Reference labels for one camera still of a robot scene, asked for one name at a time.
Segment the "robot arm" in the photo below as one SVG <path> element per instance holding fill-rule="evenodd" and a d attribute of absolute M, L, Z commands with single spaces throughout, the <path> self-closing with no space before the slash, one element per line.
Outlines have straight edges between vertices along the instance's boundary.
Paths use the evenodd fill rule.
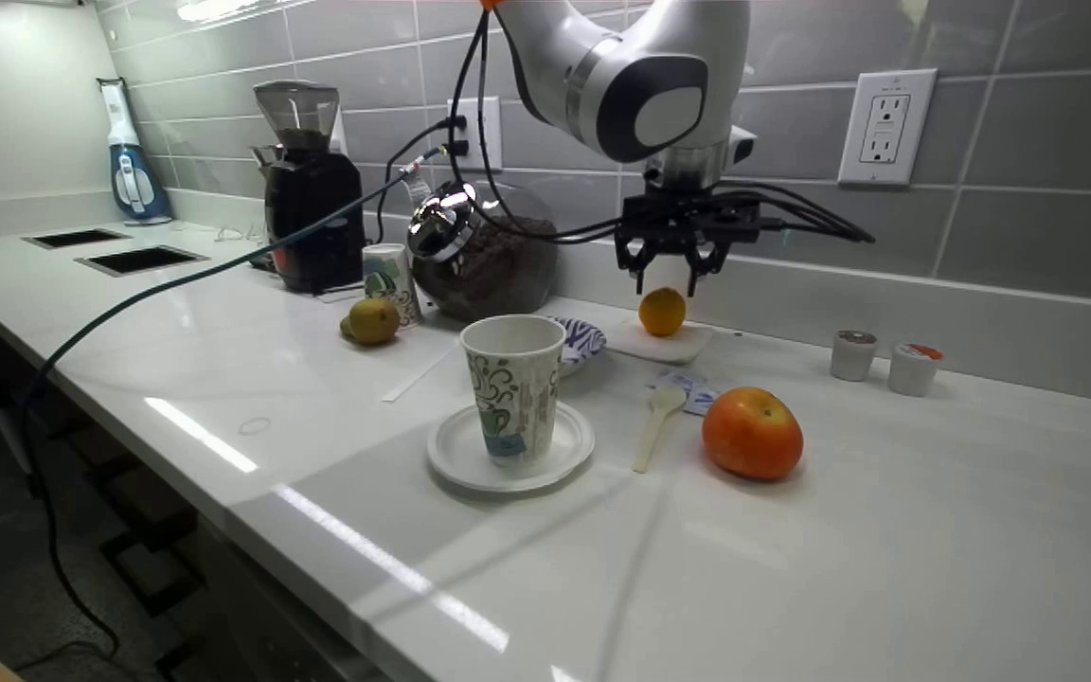
<path fill-rule="evenodd" d="M 748 151 L 729 124 L 746 62 L 746 0 L 656 0 L 607 32 L 569 0 L 497 12 L 535 118 L 617 159 L 650 159 L 662 185 L 710 185 Z"/>

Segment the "orange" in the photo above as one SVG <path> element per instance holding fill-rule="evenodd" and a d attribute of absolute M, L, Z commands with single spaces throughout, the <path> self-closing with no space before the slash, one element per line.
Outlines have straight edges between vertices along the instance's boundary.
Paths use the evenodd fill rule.
<path fill-rule="evenodd" d="M 656 289 L 636 303 L 636 317 L 650 339 L 669 339 L 684 326 L 684 297 L 675 289 Z"/>
<path fill-rule="evenodd" d="M 718 396 L 699 422 L 704 460 L 748 481 L 781 481 L 802 460 L 800 417 L 761 388 Z"/>

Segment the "wall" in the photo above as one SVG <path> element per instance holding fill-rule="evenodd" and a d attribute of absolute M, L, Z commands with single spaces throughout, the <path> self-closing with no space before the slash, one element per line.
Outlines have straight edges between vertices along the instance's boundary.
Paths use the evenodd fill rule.
<path fill-rule="evenodd" d="M 0 0 L 0 217 L 59 225 L 100 207 L 93 75 L 112 75 L 93 8 Z"/>
<path fill-rule="evenodd" d="M 366 180 L 439 118 L 478 0 L 261 0 L 188 28 L 176 0 L 97 0 L 157 171 L 185 191 L 257 195 L 248 145 L 267 140 L 254 84 L 337 84 L 349 151 Z M 642 0 L 583 0 L 628 24 Z M 1091 0 L 753 0 L 738 120 L 761 140 L 738 168 L 789 181 L 880 236 L 880 248 L 765 238 L 748 255 L 1091 297 Z M 838 191 L 850 81 L 943 68 L 916 185 Z M 513 94 L 508 53 L 491 90 Z M 542 130 L 512 99 L 508 173 L 561 225 L 612 217 L 631 171 Z"/>

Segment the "coffee cup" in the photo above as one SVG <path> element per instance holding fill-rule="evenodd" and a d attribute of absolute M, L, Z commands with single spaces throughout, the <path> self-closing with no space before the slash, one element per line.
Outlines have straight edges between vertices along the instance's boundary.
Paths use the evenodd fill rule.
<path fill-rule="evenodd" d="M 554 442 L 563 326 L 535 316 L 497 316 L 463 331 L 473 409 L 497 468 L 528 468 Z"/>

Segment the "coffee grinder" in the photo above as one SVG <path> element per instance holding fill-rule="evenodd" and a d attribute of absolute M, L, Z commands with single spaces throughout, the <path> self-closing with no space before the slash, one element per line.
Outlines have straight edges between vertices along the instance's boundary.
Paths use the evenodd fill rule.
<path fill-rule="evenodd" d="M 330 133 L 339 109 L 333 87 L 265 84 L 254 87 L 275 145 L 257 147 L 265 173 L 267 238 L 285 238 L 326 212 L 358 197 L 358 171 L 349 154 L 330 151 Z M 358 279 L 364 212 L 358 205 L 323 233 L 275 248 L 271 271 L 287 292 L 323 292 Z"/>

